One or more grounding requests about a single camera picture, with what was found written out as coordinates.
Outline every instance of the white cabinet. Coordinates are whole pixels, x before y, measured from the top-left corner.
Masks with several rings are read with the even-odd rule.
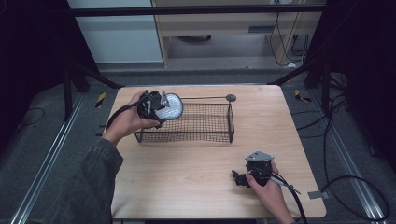
[[[151,7],[149,0],[68,0],[68,3],[71,8]],[[76,19],[99,68],[109,64],[163,62],[153,16]]]

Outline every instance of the wooden table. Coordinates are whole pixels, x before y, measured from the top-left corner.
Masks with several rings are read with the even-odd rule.
[[[112,113],[141,90],[166,90],[180,97],[226,96],[232,103],[233,142],[137,143],[123,138],[118,150],[124,158],[116,179],[112,204],[114,218],[261,218],[270,215],[252,189],[236,186],[231,170],[246,171],[245,157],[256,150],[275,157],[285,179],[302,194],[307,217],[326,214],[321,199],[307,192],[318,190],[282,90],[278,86],[161,86],[120,89]],[[296,202],[282,188],[292,215]]]

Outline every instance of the person's left hand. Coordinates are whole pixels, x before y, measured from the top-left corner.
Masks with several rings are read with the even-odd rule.
[[[136,93],[128,104],[137,102],[144,93],[145,91]],[[136,130],[141,128],[151,128],[157,125],[160,125],[158,120],[140,118],[137,114],[136,107],[133,106],[132,108],[120,113],[102,137],[116,146],[121,138],[136,132]]]

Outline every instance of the metal mesh basket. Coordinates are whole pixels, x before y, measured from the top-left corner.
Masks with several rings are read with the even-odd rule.
[[[214,141],[232,142],[234,134],[231,103],[184,103],[183,115],[168,120],[159,129],[140,129],[134,135],[141,142]]]

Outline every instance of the gray floor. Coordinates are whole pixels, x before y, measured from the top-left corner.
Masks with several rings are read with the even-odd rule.
[[[166,68],[146,68],[133,72],[103,73],[109,79],[129,86],[139,85],[186,85],[186,84],[265,84],[283,77],[291,68],[279,66],[271,57],[271,49],[262,35],[250,36],[212,36],[207,42],[187,41],[175,38],[169,52],[170,60]],[[282,86],[290,113],[296,127],[303,127],[318,118],[320,110],[315,102],[297,100],[294,91],[300,90],[303,96],[315,99],[318,89],[306,91],[302,85],[304,74]],[[83,97],[83,104],[78,112],[76,122],[54,163],[45,182],[30,219],[40,219],[45,214],[51,201],[62,188],[64,181],[82,160],[87,148],[98,138],[102,131],[100,125],[106,123],[117,90],[112,90],[102,83],[89,79],[92,87],[88,93],[75,93],[74,99]],[[101,92],[106,92],[106,99],[101,108],[95,108]],[[332,91],[332,96],[339,91]],[[33,100],[34,108],[27,112],[24,125],[14,134],[8,148],[10,153],[0,163],[0,219],[10,219],[15,214],[26,192],[31,186],[35,174],[45,159],[64,118],[63,89],[54,87],[37,95]],[[379,157],[370,156],[368,145],[362,137],[358,125],[347,106],[341,107],[333,117],[333,129],[342,139],[343,147],[350,156],[361,176],[375,183],[388,198],[391,213],[388,223],[396,223],[396,214],[392,210],[396,205],[393,186],[396,185],[394,172],[387,162]],[[312,137],[324,133],[325,123],[299,131],[307,158],[319,187],[326,183],[323,168],[323,137]],[[326,159],[330,179],[348,174],[348,164],[342,159],[336,138],[330,135],[326,144]],[[333,186],[334,192],[347,205],[365,215],[361,198],[356,193],[356,184],[347,180]],[[374,194],[381,208],[383,204]],[[321,219],[312,219],[310,223],[371,223],[348,212],[334,197],[325,200],[327,215]],[[256,223],[256,220],[191,220],[191,221],[147,221],[147,223]]]

